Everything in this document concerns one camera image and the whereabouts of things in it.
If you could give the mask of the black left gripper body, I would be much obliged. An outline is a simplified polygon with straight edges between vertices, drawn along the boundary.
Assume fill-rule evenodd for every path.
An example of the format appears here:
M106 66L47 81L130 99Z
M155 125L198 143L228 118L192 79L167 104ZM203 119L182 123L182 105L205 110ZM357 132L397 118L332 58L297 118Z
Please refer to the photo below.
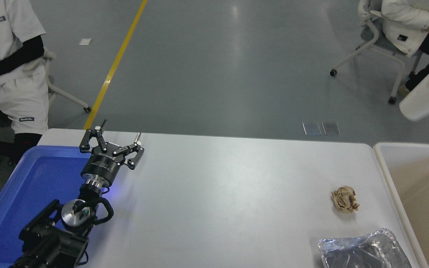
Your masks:
M97 175L103 178L106 184L112 184L119 169L125 162L124 155L113 156L113 152L112 150L103 152L100 147L92 149L91 156L81 171L80 176L88 179L89 175Z

